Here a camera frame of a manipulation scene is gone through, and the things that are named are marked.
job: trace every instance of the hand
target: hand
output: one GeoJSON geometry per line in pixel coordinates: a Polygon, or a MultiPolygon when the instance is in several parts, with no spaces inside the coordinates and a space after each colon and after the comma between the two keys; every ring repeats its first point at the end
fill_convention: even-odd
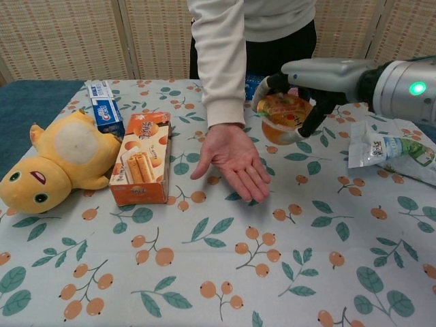
{"type": "Polygon", "coordinates": [[[269,195],[270,177],[260,162],[258,150],[238,125],[218,124],[209,129],[191,178],[206,174],[211,163],[244,201],[262,202],[269,195]]]}

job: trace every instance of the person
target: person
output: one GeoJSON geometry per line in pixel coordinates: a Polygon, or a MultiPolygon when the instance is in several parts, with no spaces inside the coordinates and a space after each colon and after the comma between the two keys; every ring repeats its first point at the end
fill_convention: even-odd
{"type": "Polygon", "coordinates": [[[208,134],[191,178],[213,164],[247,202],[264,201],[270,177],[243,131],[245,74],[268,76],[315,50],[316,0],[187,0],[193,16],[190,78],[200,79],[208,134]]]}

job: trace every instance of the finger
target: finger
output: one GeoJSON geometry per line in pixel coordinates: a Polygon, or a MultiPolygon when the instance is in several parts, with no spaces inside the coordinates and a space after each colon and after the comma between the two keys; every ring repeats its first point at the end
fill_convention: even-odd
{"type": "Polygon", "coordinates": [[[270,175],[268,175],[264,165],[262,165],[262,162],[260,162],[258,158],[253,159],[253,167],[258,171],[260,177],[265,183],[269,184],[269,182],[271,182],[270,175]]]}
{"type": "Polygon", "coordinates": [[[207,152],[202,151],[200,153],[200,160],[198,162],[198,165],[191,174],[191,179],[199,179],[201,176],[206,174],[207,170],[209,169],[209,165],[211,164],[211,161],[212,156],[209,155],[207,152]]]}
{"type": "Polygon", "coordinates": [[[221,173],[244,201],[251,201],[250,191],[244,186],[244,183],[233,170],[222,170],[221,173]]]}
{"type": "Polygon", "coordinates": [[[262,180],[258,171],[254,169],[253,166],[248,166],[247,169],[245,169],[245,171],[251,177],[251,179],[256,184],[256,186],[259,187],[259,190],[262,192],[262,194],[265,197],[269,196],[270,190],[268,188],[268,185],[262,180]]]}
{"type": "Polygon", "coordinates": [[[256,200],[257,202],[262,202],[263,200],[265,200],[265,196],[259,190],[259,187],[254,184],[253,180],[245,170],[239,170],[237,174],[241,181],[244,183],[244,186],[250,191],[250,194],[254,200],[256,200]]]}

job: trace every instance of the green light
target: green light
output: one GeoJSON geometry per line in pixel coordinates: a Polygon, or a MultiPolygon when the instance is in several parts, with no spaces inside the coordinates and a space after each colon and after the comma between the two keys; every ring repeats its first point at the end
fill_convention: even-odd
{"type": "Polygon", "coordinates": [[[427,89],[427,86],[425,85],[424,82],[414,82],[410,86],[409,92],[412,95],[421,95],[421,94],[423,94],[423,92],[425,92],[426,89],[427,89]]]}

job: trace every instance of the white sleeve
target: white sleeve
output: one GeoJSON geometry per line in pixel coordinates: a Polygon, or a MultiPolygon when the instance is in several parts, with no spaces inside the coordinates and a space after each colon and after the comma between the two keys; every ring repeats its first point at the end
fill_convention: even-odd
{"type": "Polygon", "coordinates": [[[244,121],[244,0],[187,0],[208,126],[244,121]]]}

